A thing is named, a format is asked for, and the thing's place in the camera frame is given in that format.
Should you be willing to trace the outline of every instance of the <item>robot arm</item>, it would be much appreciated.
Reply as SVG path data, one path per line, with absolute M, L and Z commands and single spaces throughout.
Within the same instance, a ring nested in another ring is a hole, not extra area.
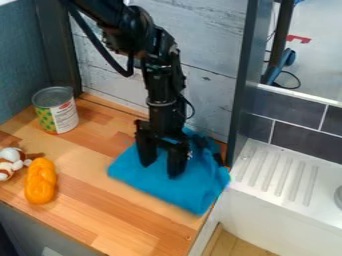
M 144 9 L 126 6 L 123 0 L 59 1 L 119 74 L 131 76 L 134 58 L 140 59 L 149 107 L 149 121 L 136 121 L 140 162 L 145 167 L 153 163 L 157 157 L 156 147 L 161 146 L 169 152 L 169 176 L 182 173 L 189 151 L 188 138 L 182 131 L 187 119 L 186 105 L 193 110 L 190 117 L 194 115 L 194 108 L 182 94 L 185 76 L 174 38 L 163 28 L 154 25 Z M 79 11 L 97 22 L 103 30 L 103 42 L 108 49 L 128 56 L 126 70 L 108 53 Z
M 60 0 L 107 62 L 121 75 L 133 74 L 133 59 L 146 58 L 156 65 L 170 65 L 171 51 L 177 49 L 174 38 L 154 25 L 151 16 L 141 7 L 126 6 L 122 0 Z M 103 42 L 109 50 L 127 55 L 127 70 L 123 69 L 103 47 L 80 10 L 103 31 Z

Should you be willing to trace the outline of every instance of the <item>food can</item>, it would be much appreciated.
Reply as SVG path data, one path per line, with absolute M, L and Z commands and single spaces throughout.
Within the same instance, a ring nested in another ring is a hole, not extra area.
M 42 89 L 33 95 L 32 104 L 40 125 L 48 133 L 68 132 L 79 122 L 73 89 L 70 86 Z

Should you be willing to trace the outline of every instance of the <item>blue towel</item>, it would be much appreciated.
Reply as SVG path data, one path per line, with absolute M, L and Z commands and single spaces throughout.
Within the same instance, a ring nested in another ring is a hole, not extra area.
M 140 191 L 202 215 L 230 180 L 227 169 L 219 167 L 212 156 L 217 145 L 212 140 L 209 144 L 210 149 L 199 150 L 190 142 L 192 158 L 188 160 L 184 173 L 175 179 L 169 179 L 167 175 L 167 152 L 164 149 L 158 149 L 157 160 L 144 168 L 135 144 L 111 164 L 107 174 Z

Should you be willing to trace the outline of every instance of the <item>white wooden wall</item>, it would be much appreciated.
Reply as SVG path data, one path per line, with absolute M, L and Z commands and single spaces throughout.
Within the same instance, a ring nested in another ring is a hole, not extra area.
M 235 91 L 247 0 L 132 0 L 167 29 L 181 49 L 185 95 L 196 108 L 189 126 L 226 141 Z M 95 23 L 89 24 L 100 36 Z M 72 20 L 84 91 L 147 111 L 139 70 L 127 79 L 97 53 Z M 125 63 L 125 58 L 115 56 Z

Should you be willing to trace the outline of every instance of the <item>stuffed toy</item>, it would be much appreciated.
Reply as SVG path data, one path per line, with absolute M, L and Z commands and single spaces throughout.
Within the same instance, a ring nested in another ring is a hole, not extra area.
M 16 171 L 28 167 L 32 160 L 43 154 L 25 154 L 19 147 L 7 147 L 0 150 L 0 181 L 9 180 Z

